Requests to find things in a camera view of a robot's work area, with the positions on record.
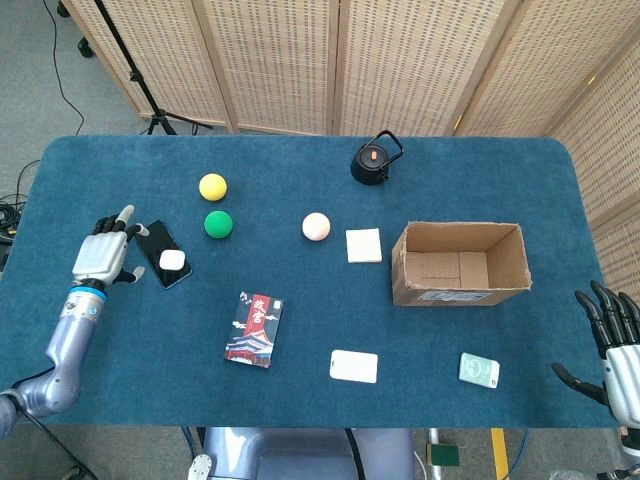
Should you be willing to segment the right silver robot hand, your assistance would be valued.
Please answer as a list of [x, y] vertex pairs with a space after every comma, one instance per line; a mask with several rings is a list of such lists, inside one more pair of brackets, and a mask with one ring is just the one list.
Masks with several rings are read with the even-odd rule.
[[614, 293], [592, 280], [592, 300], [577, 290], [575, 297], [586, 312], [603, 368], [598, 387], [559, 363], [551, 365], [556, 376], [572, 390], [609, 408], [619, 424], [639, 428], [639, 305], [624, 292]]

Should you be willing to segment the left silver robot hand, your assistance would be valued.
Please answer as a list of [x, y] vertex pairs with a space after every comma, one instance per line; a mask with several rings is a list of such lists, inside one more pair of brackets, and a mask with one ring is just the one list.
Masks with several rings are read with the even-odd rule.
[[74, 285], [103, 291], [114, 283], [136, 283], [144, 275], [143, 266], [137, 266], [132, 272], [123, 269], [129, 242], [136, 236], [149, 235], [141, 223], [127, 226], [134, 209], [133, 205], [126, 205], [119, 214], [96, 222], [76, 257], [72, 269]]

